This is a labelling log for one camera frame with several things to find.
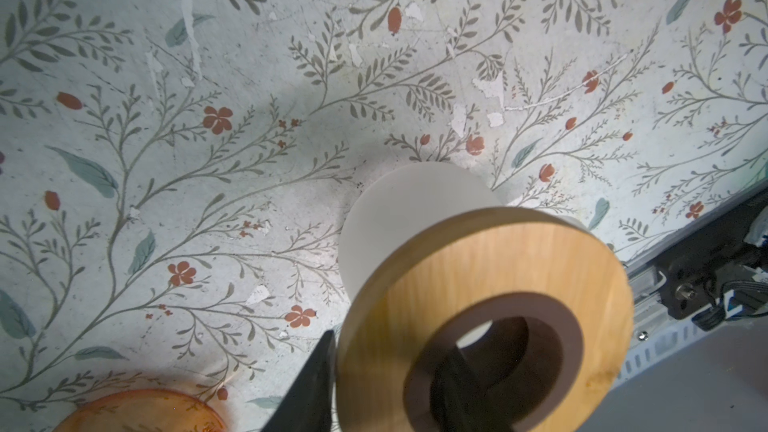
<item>white cylindrical container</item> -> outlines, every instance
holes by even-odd
[[[453,164],[420,162],[390,172],[357,199],[339,239],[339,270],[354,301],[364,284],[395,250],[447,218],[502,203],[480,178]],[[467,334],[470,344],[490,327]]]

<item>wooden lid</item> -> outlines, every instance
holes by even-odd
[[[424,406],[429,368],[476,325],[525,318],[534,363],[510,374],[494,401],[518,432],[576,430],[618,375],[633,312],[619,260],[589,233],[523,208],[449,218],[394,252],[352,303],[337,355],[340,425],[436,430]],[[542,395],[521,414],[526,389]]]

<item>translucent orange dish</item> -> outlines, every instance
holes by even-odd
[[[54,432],[226,432],[221,417],[200,400],[166,389],[129,390],[95,400]]]

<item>red flower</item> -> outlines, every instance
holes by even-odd
[[[400,31],[400,24],[402,24],[402,14],[400,14],[400,9],[393,7],[392,10],[389,11],[386,22],[389,26],[389,32],[392,32],[392,35],[397,34]]]
[[[290,310],[293,312],[288,312],[286,314],[286,321],[290,322],[290,326],[293,328],[301,326],[308,327],[310,325],[310,317],[316,315],[315,311],[311,308],[303,310],[299,305],[294,305]]]
[[[62,201],[58,199],[58,194],[56,192],[51,192],[50,190],[45,191],[45,206],[51,210],[58,210],[58,208],[62,206]]]
[[[59,92],[56,100],[67,109],[80,110],[83,108],[83,103],[80,102],[80,99],[66,92]]]
[[[472,134],[469,134],[469,138],[467,138],[467,152],[469,152],[469,155],[479,156],[482,154],[483,149],[485,149],[485,140],[480,136],[473,139]]]
[[[698,218],[699,214],[701,214],[701,211],[704,210],[704,204],[701,202],[696,202],[691,207],[689,207],[690,212],[688,212],[685,217],[686,218]]]
[[[584,84],[584,87],[587,87],[587,91],[584,93],[594,92],[594,90],[598,88],[598,84],[600,83],[600,77],[598,77],[598,72],[596,70],[587,72],[587,75],[584,76],[584,79],[581,81],[581,83]]]
[[[221,134],[224,130],[232,130],[232,122],[227,120],[227,117],[232,117],[232,110],[222,107],[216,112],[211,106],[205,108],[205,119],[203,119],[203,127],[210,129],[215,136]]]
[[[544,164],[542,169],[538,171],[538,178],[542,182],[549,182],[552,175],[554,175],[552,164]]]
[[[715,14],[715,25],[723,26],[723,34],[730,32],[730,24],[735,24],[741,20],[741,0],[726,0],[723,5],[723,12]]]
[[[197,270],[195,270],[194,267],[190,267],[190,264],[187,261],[168,265],[168,272],[173,274],[173,276],[170,278],[170,283],[177,287],[181,285],[182,282],[185,284],[191,284],[192,277],[197,274]]]

